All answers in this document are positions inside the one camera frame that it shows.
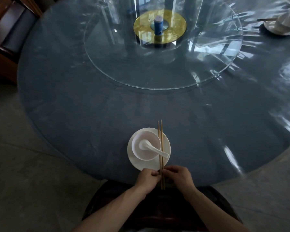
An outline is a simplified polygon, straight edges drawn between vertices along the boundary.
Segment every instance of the person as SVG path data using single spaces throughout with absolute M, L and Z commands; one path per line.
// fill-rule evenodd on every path
M 193 206 L 210 232 L 248 232 L 245 226 L 221 210 L 194 186 L 189 170 L 166 166 L 163 174 L 171 178 L 184 198 Z M 82 221 L 72 232 L 117 232 L 138 204 L 160 181 L 159 172 L 143 169 L 133 187 Z

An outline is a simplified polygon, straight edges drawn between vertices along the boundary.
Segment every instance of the chair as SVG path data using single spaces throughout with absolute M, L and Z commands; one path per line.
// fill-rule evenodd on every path
M 82 220 L 104 207 L 130 187 L 132 186 L 128 184 L 107 181 L 91 199 Z M 218 207 L 240 221 L 228 201 L 213 187 L 200 187 L 198 189 Z M 165 191 L 154 189 L 136 207 L 124 224 L 124 229 L 141 230 L 143 228 L 208 231 L 193 207 L 176 188 L 167 188 Z
M 16 84 L 20 51 L 41 10 L 32 0 L 0 0 L 0 82 Z

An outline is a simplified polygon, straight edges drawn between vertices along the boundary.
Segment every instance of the tile floor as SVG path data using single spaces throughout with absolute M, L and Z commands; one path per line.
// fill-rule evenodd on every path
M 17 88 L 0 85 L 0 232 L 70 231 L 100 185 L 56 157 L 28 124 Z M 214 187 L 252 232 L 290 232 L 290 148 Z

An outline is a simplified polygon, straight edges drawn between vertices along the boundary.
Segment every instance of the blue cylindrical container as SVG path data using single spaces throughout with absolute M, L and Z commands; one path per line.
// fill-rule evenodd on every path
M 155 35 L 161 36 L 163 33 L 163 18 L 157 15 L 155 18 Z

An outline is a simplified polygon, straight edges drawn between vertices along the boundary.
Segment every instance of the white plate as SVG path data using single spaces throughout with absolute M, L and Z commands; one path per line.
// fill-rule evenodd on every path
M 280 31 L 277 31 L 275 29 L 275 22 L 276 21 L 264 21 L 263 22 L 263 25 L 264 27 L 269 30 L 271 33 L 274 33 L 276 35 L 280 35 L 280 36 L 289 36 L 290 35 L 290 32 L 280 32 Z
M 142 171 L 143 169 L 153 169 L 153 170 L 158 171 L 160 170 L 159 155 L 155 157 L 153 160 L 144 161 L 144 160 L 138 159 L 132 152 L 132 140 L 139 132 L 142 132 L 142 131 L 150 131 L 158 135 L 158 129 L 155 129 L 155 128 L 143 128 L 136 131 L 128 142 L 128 148 L 127 148 L 128 158 L 131 164 L 140 171 Z M 169 157 L 164 159 L 164 165 L 166 165 L 166 163 L 168 162 L 171 156 L 171 145 L 170 145 L 170 141 L 168 140 L 168 138 L 166 137 L 164 133 L 163 133 L 163 151 L 169 154 Z

